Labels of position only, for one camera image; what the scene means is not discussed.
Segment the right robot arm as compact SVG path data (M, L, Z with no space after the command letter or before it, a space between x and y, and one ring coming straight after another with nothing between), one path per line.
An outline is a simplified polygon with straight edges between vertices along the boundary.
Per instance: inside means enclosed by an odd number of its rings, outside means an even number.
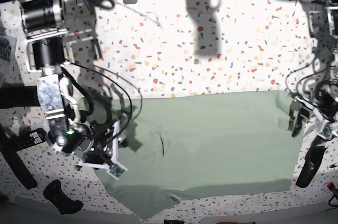
M85 122L93 113L91 96L84 93L89 108L81 110L71 93L80 85L66 70L63 39L69 31L65 26L63 0L19 0L27 49L33 56L27 62L29 72L40 72L37 97L45 109L49 124L48 140L57 154L81 153L78 167L104 169L115 179L127 171L118 161L119 145L125 140L121 120L106 111L106 121L89 128Z

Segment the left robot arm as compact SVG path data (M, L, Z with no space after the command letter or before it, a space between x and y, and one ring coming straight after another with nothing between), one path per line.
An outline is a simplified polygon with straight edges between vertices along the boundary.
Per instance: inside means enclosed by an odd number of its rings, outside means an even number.
M329 141L337 137L337 0L324 0L324 26L321 30L329 32L328 54L323 60L324 68L301 78L296 84L296 101L301 104L292 137L299 134L303 120L315 115L320 122L318 137ZM308 97L299 93L299 84L321 74L315 88L310 90Z

